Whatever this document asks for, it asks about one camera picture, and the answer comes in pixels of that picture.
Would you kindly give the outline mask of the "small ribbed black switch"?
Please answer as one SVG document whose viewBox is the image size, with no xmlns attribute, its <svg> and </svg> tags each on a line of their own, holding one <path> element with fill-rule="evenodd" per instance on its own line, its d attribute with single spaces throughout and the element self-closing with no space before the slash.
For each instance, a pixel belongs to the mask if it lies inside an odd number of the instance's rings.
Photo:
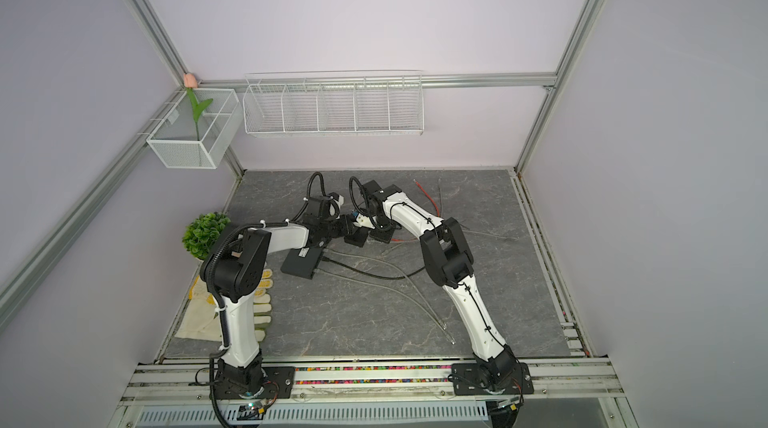
<svg viewBox="0 0 768 428">
<path fill-rule="evenodd" d="M 344 236 L 344 242 L 356 247 L 363 247 L 368 240 L 369 232 L 369 228 L 356 227 L 352 232 Z"/>
</svg>

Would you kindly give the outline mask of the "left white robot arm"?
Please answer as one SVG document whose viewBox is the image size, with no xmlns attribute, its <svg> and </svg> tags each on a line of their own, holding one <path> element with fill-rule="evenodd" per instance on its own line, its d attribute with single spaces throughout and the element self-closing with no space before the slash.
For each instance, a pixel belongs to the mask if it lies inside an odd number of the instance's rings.
<svg viewBox="0 0 768 428">
<path fill-rule="evenodd" d="M 348 234 L 350 223 L 341 214 L 343 195 L 332 192 L 305 201 L 308 206 L 297 221 L 229 224 L 201 268 L 222 328 L 218 356 L 228 366 L 246 368 L 261 353 L 253 305 L 267 257 L 286 252 L 282 271 L 310 279 L 325 246 Z"/>
</svg>

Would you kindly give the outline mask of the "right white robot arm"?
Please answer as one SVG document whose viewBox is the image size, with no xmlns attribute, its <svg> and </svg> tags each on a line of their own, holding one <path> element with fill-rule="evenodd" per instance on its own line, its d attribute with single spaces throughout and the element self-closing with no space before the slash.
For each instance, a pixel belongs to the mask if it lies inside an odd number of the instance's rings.
<svg viewBox="0 0 768 428">
<path fill-rule="evenodd" d="M 394 222 L 414 235 L 420 244 L 430 279 L 454 303 L 467 330 L 478 364 L 479 385 L 499 391 L 513 378 L 519 362 L 496 328 L 479 292 L 474 256 L 460 223 L 417 206 L 399 187 L 380 186 L 371 180 L 359 186 L 365 207 L 360 213 L 376 228 Z"/>
</svg>

